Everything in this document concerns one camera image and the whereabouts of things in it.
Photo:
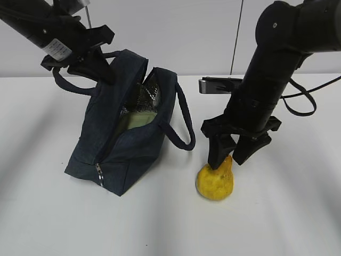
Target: bag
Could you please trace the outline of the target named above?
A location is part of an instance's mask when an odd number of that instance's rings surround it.
[[[57,85],[67,91],[91,95],[82,134],[65,173],[91,180],[118,196],[124,194],[159,157],[165,135],[180,149],[192,150],[196,138],[185,95],[177,75],[154,68],[143,81],[147,59],[123,50],[114,57],[111,68],[116,82],[102,81],[92,89],[81,89],[53,70]],[[177,94],[190,133],[183,142],[169,122]]]

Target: white table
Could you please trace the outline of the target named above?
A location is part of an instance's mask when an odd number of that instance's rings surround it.
[[[334,77],[295,76],[308,88]],[[234,164],[234,192],[215,203],[194,186],[208,155],[200,127],[229,96],[200,95],[199,78],[179,78],[195,150],[166,140],[162,159],[121,198],[63,173],[88,97],[51,78],[1,78],[0,255],[341,255],[341,83],[314,93],[312,117],[293,116],[280,102],[274,114],[283,124],[273,142]],[[305,98],[290,102],[311,108]],[[189,137],[177,105],[172,124]]]

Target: zipper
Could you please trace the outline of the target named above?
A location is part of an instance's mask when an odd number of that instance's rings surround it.
[[[146,72],[147,72],[147,69],[145,69],[143,71],[142,77],[140,77],[140,79],[135,78],[134,80],[136,81],[136,83],[133,83],[133,85],[131,87],[129,87],[129,89],[127,90],[126,95],[125,95],[124,99],[122,100],[122,103],[119,106],[119,112],[116,114],[116,116],[114,118],[115,124],[117,124],[119,117],[120,117],[120,112],[123,109],[123,106],[125,105],[125,103],[127,102],[127,98],[130,96],[130,93],[134,90],[134,86],[136,86],[136,84],[138,84],[138,83],[143,83],[143,79],[145,77]],[[119,136],[118,137],[115,136],[116,128],[117,128],[116,126],[112,128],[110,139],[107,141],[107,143],[100,150],[99,154],[96,156],[95,162],[101,163],[110,154],[110,152],[112,150],[112,146],[115,145],[115,143],[119,137]]]
[[[103,183],[104,183],[104,176],[103,176],[103,172],[102,172],[102,169],[100,167],[100,164],[96,164],[96,170],[97,170],[97,173],[98,173],[98,177],[100,179],[100,185],[101,187],[104,187]]]

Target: sticker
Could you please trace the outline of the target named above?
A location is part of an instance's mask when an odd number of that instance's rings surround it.
[[[43,51],[56,61],[63,61],[72,54],[72,50],[56,38],[44,47]]]

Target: bag handle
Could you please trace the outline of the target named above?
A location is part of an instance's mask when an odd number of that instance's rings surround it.
[[[166,121],[162,120],[159,124],[165,135],[169,138],[169,140],[179,149],[184,149],[187,151],[193,150],[193,148],[196,145],[196,135],[193,130],[193,124],[192,124],[192,119],[191,119],[191,114],[188,109],[188,105],[186,102],[186,97],[185,94],[183,93],[179,83],[175,84],[175,92],[177,93],[177,98],[179,99],[179,105],[181,108],[181,112],[183,115],[183,118],[186,123],[186,127],[190,133],[190,138],[191,141],[189,144],[186,144],[180,137],[176,134],[174,129],[171,127],[169,123]]]
[[[118,57],[120,54],[120,51],[115,51],[115,52],[109,52],[109,53],[104,53],[103,56],[106,59],[109,58],[115,58]],[[68,92],[73,92],[76,94],[82,94],[82,95],[88,95],[88,96],[94,96],[97,97],[99,95],[99,88],[94,87],[94,88],[79,88],[73,84],[71,84],[69,81],[67,81],[64,77],[60,75],[60,68],[53,68],[52,74],[55,80],[55,83],[62,88],[65,91]]]

